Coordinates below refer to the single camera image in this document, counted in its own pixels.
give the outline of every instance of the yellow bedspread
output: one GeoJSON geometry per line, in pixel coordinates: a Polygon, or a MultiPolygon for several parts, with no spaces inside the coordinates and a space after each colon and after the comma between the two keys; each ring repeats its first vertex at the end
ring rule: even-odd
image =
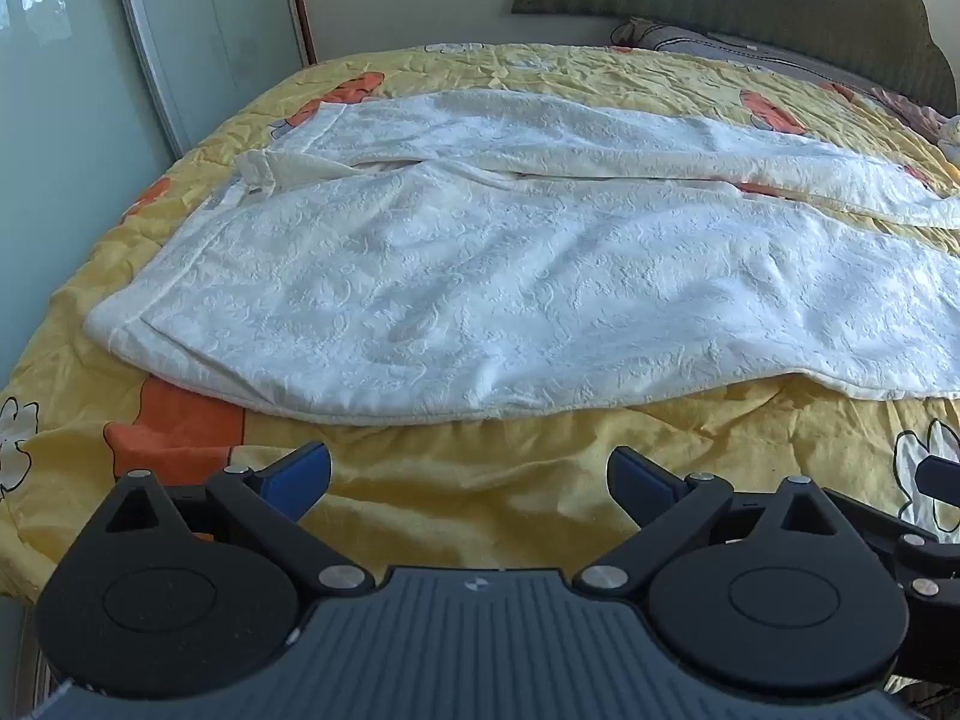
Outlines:
{"type": "MultiPolygon", "coordinates": [[[[128,284],[230,175],[237,154],[295,127],[321,98],[355,103],[469,87],[808,134],[899,162],[942,196],[960,193],[960,172],[869,100],[722,62],[643,50],[450,45],[301,71],[177,162],[54,294],[0,391],[0,590],[37,598],[125,470],[146,466],[167,484],[197,483],[230,460],[262,467],[308,440],[328,445],[334,477],[304,525],[376,573],[388,563],[583,565],[632,531],[606,490],[616,445],[680,475],[714,471],[741,490],[771,490],[803,472],[893,514],[932,511],[904,469],[928,442],[960,460],[950,429],[960,415],[950,401],[856,401],[789,375],[642,408],[323,427],[180,391],[110,357],[80,330],[88,311],[128,284]]],[[[836,215],[960,254],[952,232],[836,215]]],[[[960,518],[946,507],[937,514],[945,532],[960,518]]]]}

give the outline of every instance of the gray pillow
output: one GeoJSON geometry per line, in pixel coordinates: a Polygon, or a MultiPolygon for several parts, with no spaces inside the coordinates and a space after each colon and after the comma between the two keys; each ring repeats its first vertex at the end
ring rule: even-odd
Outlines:
{"type": "Polygon", "coordinates": [[[730,35],[719,35],[713,32],[701,34],[668,23],[651,22],[638,17],[630,19],[613,30],[611,42],[615,46],[626,46],[631,49],[686,53],[704,59],[726,59],[817,85],[836,83],[874,100],[877,98],[870,90],[880,85],[856,73],[849,73],[800,53],[753,43],[730,35]]]}

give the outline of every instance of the metal screw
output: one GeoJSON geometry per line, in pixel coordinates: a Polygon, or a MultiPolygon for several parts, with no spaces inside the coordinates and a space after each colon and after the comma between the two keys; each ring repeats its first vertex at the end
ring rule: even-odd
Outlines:
{"type": "Polygon", "coordinates": [[[925,595],[928,598],[932,598],[938,592],[940,592],[940,586],[933,581],[933,579],[915,579],[910,583],[910,586],[913,587],[915,593],[919,595],[925,595]]]}
{"type": "Polygon", "coordinates": [[[320,584],[335,590],[354,590],[363,584],[367,575],[355,565],[328,565],[317,578],[320,584]]]}
{"type": "Polygon", "coordinates": [[[580,575],[580,580],[587,587],[597,590],[616,590],[627,584],[628,579],[627,572],[615,565],[592,565],[580,575]]]}

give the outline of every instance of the bed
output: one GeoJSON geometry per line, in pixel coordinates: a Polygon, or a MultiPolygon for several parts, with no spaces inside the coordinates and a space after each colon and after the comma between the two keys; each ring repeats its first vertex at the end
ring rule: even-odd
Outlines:
{"type": "MultiPolygon", "coordinates": [[[[829,25],[798,31],[787,23],[796,20],[780,20],[776,32],[770,23],[752,23],[742,8],[711,23],[710,3],[720,1],[726,0],[655,7],[647,0],[517,0],[517,10],[649,16],[739,33],[832,61],[955,113],[952,76],[930,40],[920,0],[890,0],[896,18],[886,20],[877,44],[899,57],[889,73],[883,69],[892,67],[890,57],[864,37],[868,29],[844,40],[829,25]],[[895,44],[891,35],[913,43],[895,44]]],[[[846,13],[843,29],[876,25],[880,16],[858,2],[823,0],[820,10],[846,13]]],[[[781,10],[776,19],[787,14],[781,10]]],[[[311,440],[329,447],[334,476],[330,493],[302,523],[378,575],[391,563],[568,571],[583,565],[632,528],[606,490],[606,461],[618,445],[676,474],[721,474],[738,490],[771,490],[801,472],[934,527],[944,539],[958,538],[960,512],[924,498],[912,478],[928,452],[960,461],[960,415],[944,397],[854,399],[787,373],[642,406],[535,418],[317,424],[180,388],[122,362],[83,331],[90,312],[130,284],[192,212],[229,189],[240,154],[280,141],[325,104],[367,105],[442,90],[536,93],[755,130],[799,128],[819,142],[883,157],[943,199],[960,194],[960,170],[865,95],[748,65],[625,47],[443,44],[307,68],[225,122],[144,191],[53,295],[0,391],[0,589],[35,600],[85,520],[128,470],[148,467],[165,484],[195,484],[229,463],[258,469],[311,440]]],[[[858,230],[960,255],[955,229],[823,213],[858,230]]]]}

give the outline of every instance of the wrinkled fabric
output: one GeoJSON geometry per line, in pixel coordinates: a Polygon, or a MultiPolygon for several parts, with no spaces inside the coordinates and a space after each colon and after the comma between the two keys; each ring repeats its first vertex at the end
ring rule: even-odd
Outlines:
{"type": "MultiPolygon", "coordinates": [[[[785,475],[805,473],[890,514],[933,506],[911,479],[899,479],[910,464],[895,461],[895,447],[907,443],[896,438],[933,445],[931,424],[960,424],[952,400],[857,400],[786,374],[635,408],[403,427],[318,425],[176,388],[83,333],[90,310],[150,263],[229,177],[239,154],[296,132],[323,100],[348,98],[344,90],[359,90],[353,98],[370,93],[360,103],[370,105],[452,89],[536,92],[744,127],[766,124],[745,104],[760,95],[819,140],[913,167],[941,197],[960,189],[960,170],[938,148],[859,95],[724,62],[643,50],[443,46],[307,68],[176,162],[52,295],[0,391],[0,590],[37,598],[116,476],[129,469],[146,466],[165,484],[198,484],[229,461],[262,469],[312,440],[328,446],[333,479],[301,525],[377,576],[390,563],[578,570],[635,530],[607,493],[606,460],[618,445],[680,476],[721,474],[738,490],[774,490],[785,475]]],[[[58,155],[48,156],[42,164],[56,169],[58,155]]],[[[824,213],[960,253],[954,230],[824,213]]],[[[30,266],[25,261],[23,271],[30,266]]],[[[957,509],[949,509],[953,519],[939,520],[944,538],[956,534],[957,509]]]]}
{"type": "Polygon", "coordinates": [[[901,218],[956,204],[884,160],[475,91],[325,105],[238,164],[246,185],[85,324],[191,391],[355,425],[636,406],[790,372],[859,398],[960,392],[955,258],[733,186],[901,218]]]}

